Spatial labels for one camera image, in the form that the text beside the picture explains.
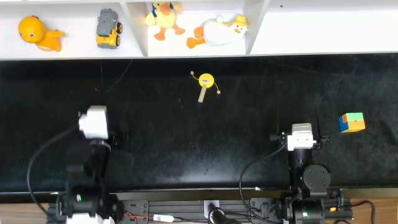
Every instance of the black tabletop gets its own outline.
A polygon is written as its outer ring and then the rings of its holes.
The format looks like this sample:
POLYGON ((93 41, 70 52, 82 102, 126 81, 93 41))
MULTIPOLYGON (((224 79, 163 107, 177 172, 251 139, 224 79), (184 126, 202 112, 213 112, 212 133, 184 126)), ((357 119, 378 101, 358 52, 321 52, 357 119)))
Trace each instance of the black tabletop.
MULTIPOLYGON (((277 149, 270 134, 312 123, 317 135, 317 115, 330 142, 314 160, 332 187, 398 184, 396 54, 141 59, 121 77, 129 62, 0 63, 0 192, 26 192, 33 153, 90 105, 106 105, 123 137, 109 158, 112 191, 236 188, 249 161, 277 149), (213 86, 198 103, 191 70, 212 74, 221 94, 213 86), (366 130, 340 134, 349 112, 366 130)), ((34 191, 64 189, 66 165, 88 153, 78 131, 52 145, 34 164, 34 191)), ((289 188, 287 153, 253 165, 244 186, 289 188)))

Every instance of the yellow and gray toy truck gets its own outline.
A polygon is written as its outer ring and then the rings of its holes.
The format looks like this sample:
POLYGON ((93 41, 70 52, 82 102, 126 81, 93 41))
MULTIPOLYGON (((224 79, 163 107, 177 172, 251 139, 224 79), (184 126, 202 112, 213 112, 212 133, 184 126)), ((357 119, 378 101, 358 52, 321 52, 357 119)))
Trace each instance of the yellow and gray toy truck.
POLYGON ((123 31, 122 24, 118 21, 118 14, 112 9, 103 9, 98 18, 97 45, 104 49, 115 49, 120 45, 123 31))

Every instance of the wooden floor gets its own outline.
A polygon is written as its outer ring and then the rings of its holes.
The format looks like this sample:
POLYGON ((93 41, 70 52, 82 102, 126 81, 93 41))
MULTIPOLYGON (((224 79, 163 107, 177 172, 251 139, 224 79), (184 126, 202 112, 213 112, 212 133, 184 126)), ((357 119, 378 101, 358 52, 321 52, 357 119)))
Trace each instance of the wooden floor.
MULTIPOLYGON (((352 199, 358 203, 364 199, 352 199)), ((398 198, 372 198, 368 199, 376 206, 376 223, 398 223, 398 198)), ((354 220, 351 224, 371 224, 372 208, 368 204, 354 207, 354 220)), ((0 224, 43 224, 45 215, 34 204, 0 204, 0 224)))

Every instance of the toy truck wheel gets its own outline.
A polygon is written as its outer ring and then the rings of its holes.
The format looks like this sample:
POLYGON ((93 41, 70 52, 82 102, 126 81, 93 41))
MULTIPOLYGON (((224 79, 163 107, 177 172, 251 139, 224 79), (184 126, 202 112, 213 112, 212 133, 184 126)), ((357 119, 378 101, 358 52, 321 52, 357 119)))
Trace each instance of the toy truck wheel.
POLYGON ((120 22, 118 22, 118 24, 116 24, 116 32, 118 34, 121 34, 123 32, 123 25, 120 22))
POLYGON ((120 37, 119 35, 116 36, 116 46, 120 45, 120 37))

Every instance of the toy cube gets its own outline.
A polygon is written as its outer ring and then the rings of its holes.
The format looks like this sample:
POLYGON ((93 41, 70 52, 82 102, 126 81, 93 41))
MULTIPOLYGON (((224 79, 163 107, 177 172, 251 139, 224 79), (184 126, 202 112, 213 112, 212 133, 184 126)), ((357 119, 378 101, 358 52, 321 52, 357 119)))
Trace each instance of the toy cube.
POLYGON ((346 113, 338 118, 342 133, 357 132, 365 129, 362 113, 346 113))

